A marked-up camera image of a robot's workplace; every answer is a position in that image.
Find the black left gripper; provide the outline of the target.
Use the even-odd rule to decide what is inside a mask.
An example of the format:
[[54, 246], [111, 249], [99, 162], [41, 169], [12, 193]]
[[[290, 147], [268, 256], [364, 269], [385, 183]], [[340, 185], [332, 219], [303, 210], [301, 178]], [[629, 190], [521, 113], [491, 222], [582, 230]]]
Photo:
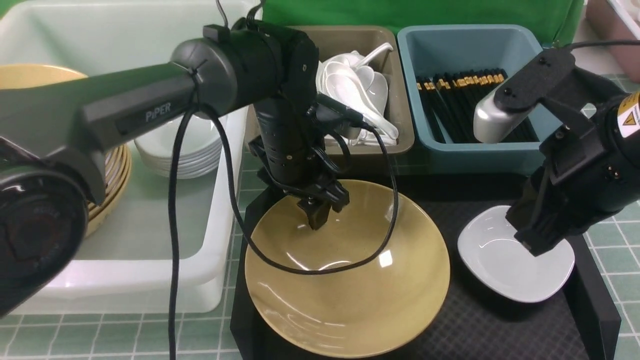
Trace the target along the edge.
[[340, 212], [350, 203], [350, 194], [337, 175], [343, 169], [325, 151], [325, 130], [311, 112], [296, 109], [281, 95], [253, 104], [259, 137], [250, 149], [263, 162], [270, 182], [304, 205], [308, 225], [322, 228], [329, 212]]

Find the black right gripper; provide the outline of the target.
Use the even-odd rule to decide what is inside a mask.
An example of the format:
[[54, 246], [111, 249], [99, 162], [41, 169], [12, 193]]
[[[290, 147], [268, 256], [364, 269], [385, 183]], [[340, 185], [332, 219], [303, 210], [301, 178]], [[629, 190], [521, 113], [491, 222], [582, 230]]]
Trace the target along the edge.
[[548, 253], [567, 236], [582, 235], [591, 225], [589, 214], [553, 185], [544, 166], [526, 180], [505, 219], [515, 229], [515, 239], [533, 256]]

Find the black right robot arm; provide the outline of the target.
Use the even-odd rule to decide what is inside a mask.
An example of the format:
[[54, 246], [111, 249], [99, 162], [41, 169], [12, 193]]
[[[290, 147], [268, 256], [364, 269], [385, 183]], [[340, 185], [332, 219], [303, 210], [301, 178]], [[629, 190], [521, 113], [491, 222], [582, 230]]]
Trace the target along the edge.
[[639, 199], [639, 92], [600, 104], [583, 136], [560, 127], [506, 220], [533, 256], [585, 233]]

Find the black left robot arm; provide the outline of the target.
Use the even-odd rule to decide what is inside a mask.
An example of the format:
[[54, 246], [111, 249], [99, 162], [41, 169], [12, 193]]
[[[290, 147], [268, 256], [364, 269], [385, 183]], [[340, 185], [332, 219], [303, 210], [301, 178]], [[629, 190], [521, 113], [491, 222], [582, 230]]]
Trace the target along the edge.
[[254, 105], [251, 142], [262, 177], [300, 198], [318, 229], [349, 203], [323, 137], [362, 117], [318, 93], [319, 50], [302, 30], [242, 18], [210, 24], [169, 62], [1, 91], [1, 315], [13, 312], [76, 255], [87, 201], [106, 197], [105, 154], [185, 114]]

